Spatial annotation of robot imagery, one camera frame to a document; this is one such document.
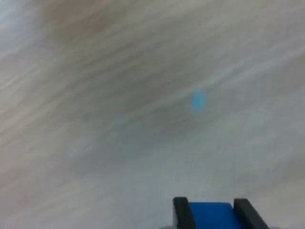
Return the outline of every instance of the blue and black object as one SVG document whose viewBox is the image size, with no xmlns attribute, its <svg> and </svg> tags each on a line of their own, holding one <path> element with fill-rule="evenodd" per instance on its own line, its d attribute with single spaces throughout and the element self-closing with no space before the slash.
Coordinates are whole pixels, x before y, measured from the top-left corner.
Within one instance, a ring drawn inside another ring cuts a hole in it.
<svg viewBox="0 0 305 229">
<path fill-rule="evenodd" d="M 269 229 L 247 199 L 234 199 L 232 207 L 230 203 L 193 203 L 175 197 L 173 208 L 177 229 Z"/>
</svg>

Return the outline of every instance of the wooden surface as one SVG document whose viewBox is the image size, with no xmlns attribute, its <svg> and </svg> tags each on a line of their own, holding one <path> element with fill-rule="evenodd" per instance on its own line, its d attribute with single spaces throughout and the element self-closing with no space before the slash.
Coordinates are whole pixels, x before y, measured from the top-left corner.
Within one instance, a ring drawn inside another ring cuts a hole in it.
<svg viewBox="0 0 305 229">
<path fill-rule="evenodd" d="M 156 229 L 178 195 L 249 198 L 269 225 L 305 227 L 305 1 L 0 12 L 2 229 Z"/>
</svg>

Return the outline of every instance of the blue square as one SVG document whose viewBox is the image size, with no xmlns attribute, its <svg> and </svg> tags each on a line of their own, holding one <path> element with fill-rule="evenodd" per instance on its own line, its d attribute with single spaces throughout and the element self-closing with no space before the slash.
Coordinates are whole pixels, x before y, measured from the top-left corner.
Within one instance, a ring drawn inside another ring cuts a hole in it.
<svg viewBox="0 0 305 229">
<path fill-rule="evenodd" d="M 204 92 L 195 92 L 192 99 L 192 111 L 203 111 L 205 109 L 205 99 Z"/>
</svg>

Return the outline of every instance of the wood grain texture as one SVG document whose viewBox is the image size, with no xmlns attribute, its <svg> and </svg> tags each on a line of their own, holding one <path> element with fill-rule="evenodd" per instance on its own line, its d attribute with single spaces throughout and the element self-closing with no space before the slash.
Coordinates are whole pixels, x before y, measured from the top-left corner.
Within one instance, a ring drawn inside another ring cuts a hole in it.
<svg viewBox="0 0 305 229">
<path fill-rule="evenodd" d="M 156 229 L 185 195 L 304 228 L 304 11 L 0 1 L 0 227 Z"/>
</svg>

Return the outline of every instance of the small blue object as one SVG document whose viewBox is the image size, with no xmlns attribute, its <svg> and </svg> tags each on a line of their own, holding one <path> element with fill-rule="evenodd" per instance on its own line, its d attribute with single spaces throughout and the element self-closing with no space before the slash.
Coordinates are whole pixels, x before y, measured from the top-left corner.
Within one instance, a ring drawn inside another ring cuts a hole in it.
<svg viewBox="0 0 305 229">
<path fill-rule="evenodd" d="M 205 93 L 197 91 L 193 95 L 192 111 L 203 111 L 205 109 Z"/>
<path fill-rule="evenodd" d="M 241 229 L 230 203 L 190 203 L 197 229 Z"/>
</svg>

